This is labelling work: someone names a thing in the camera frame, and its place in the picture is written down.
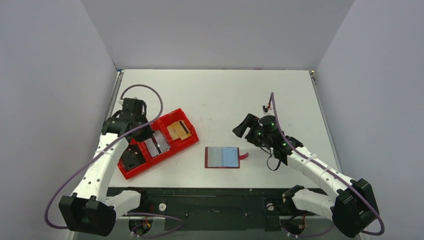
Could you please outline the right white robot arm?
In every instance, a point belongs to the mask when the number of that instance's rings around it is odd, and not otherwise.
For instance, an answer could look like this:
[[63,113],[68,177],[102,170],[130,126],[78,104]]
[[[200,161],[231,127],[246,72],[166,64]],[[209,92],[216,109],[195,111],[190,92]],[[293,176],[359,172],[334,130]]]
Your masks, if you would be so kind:
[[282,194],[282,207],[289,213],[309,212],[333,222],[345,236],[366,234],[366,228],[381,216],[371,184],[355,180],[312,154],[292,136],[283,135],[273,115],[248,114],[232,132],[259,148],[269,150],[281,165],[299,171],[316,184],[322,193],[295,185]]

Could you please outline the red leather card holder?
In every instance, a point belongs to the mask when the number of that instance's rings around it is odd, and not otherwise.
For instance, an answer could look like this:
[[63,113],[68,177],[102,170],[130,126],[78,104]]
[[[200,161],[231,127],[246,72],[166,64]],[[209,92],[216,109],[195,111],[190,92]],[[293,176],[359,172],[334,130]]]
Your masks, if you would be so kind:
[[239,169],[240,161],[249,157],[249,153],[240,154],[238,147],[206,147],[204,167],[206,169]]

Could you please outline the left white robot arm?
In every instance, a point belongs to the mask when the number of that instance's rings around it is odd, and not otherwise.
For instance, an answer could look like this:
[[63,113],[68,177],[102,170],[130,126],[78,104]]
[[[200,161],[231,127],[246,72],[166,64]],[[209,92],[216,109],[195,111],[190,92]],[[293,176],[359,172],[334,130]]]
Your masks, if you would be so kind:
[[146,118],[143,100],[124,98],[122,109],[102,125],[94,162],[88,165],[80,183],[70,196],[62,196],[58,207],[70,231],[108,236],[116,220],[129,211],[143,215],[149,201],[136,190],[123,190],[107,198],[115,167],[133,138],[153,134]]

